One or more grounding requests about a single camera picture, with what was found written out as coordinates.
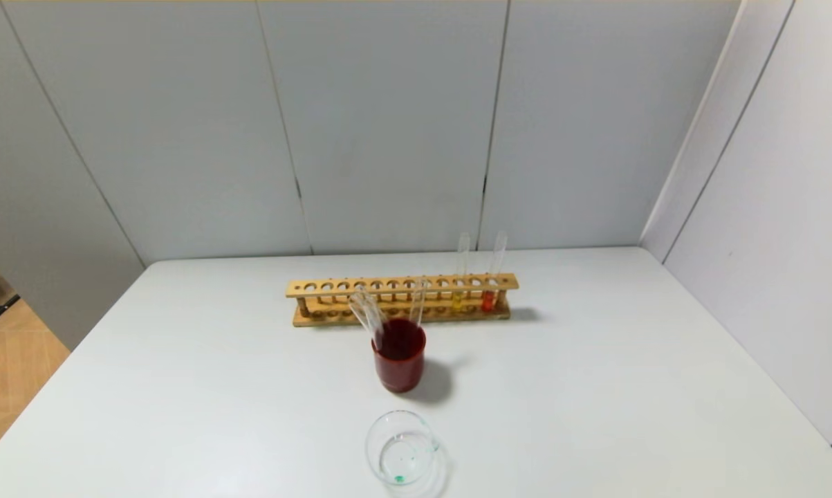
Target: white table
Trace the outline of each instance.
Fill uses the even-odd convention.
[[[824,439],[641,249],[508,253],[513,318],[428,324],[410,397],[381,387],[363,330],[291,325],[290,279],[452,268],[153,265],[0,442],[0,498],[385,496],[363,438],[391,409],[442,439],[445,496],[832,498]]]

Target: test tube rack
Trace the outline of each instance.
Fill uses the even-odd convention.
[[[286,287],[286,296],[296,299],[293,315],[295,327],[327,325],[358,325],[349,308],[349,296],[359,286],[376,297],[388,318],[406,318],[419,281],[425,287],[423,322],[464,322],[473,320],[506,320],[511,316],[507,291],[519,289],[513,273],[498,275],[418,275],[390,278],[327,278],[325,280],[293,280]],[[484,291],[492,291],[494,305],[481,309]],[[461,306],[454,310],[453,293],[461,293]]]

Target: red liquid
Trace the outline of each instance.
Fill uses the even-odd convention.
[[[483,299],[482,303],[480,303],[480,309],[486,312],[492,311],[492,300],[495,299],[494,291],[485,290],[480,297]]]
[[[372,344],[376,373],[385,389],[405,393],[418,385],[425,366],[425,331],[413,322],[396,318],[385,324],[382,350]]]

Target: petri dish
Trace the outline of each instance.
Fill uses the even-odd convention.
[[[366,459],[381,482],[406,486],[434,471],[440,447],[421,416],[407,410],[389,411],[367,432]]]

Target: white wall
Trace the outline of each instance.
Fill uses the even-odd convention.
[[[311,251],[255,3],[6,6],[146,264]]]
[[[666,266],[832,441],[832,0],[796,2]]]
[[[725,149],[794,0],[742,2],[640,245],[664,262]]]
[[[476,238],[505,7],[260,2],[315,252]]]
[[[635,243],[736,4],[514,0],[498,88],[505,0],[7,2],[0,269],[75,344],[135,252]]]
[[[638,243],[738,6],[514,0],[480,246]]]
[[[1,6],[0,269],[71,348],[143,270]]]

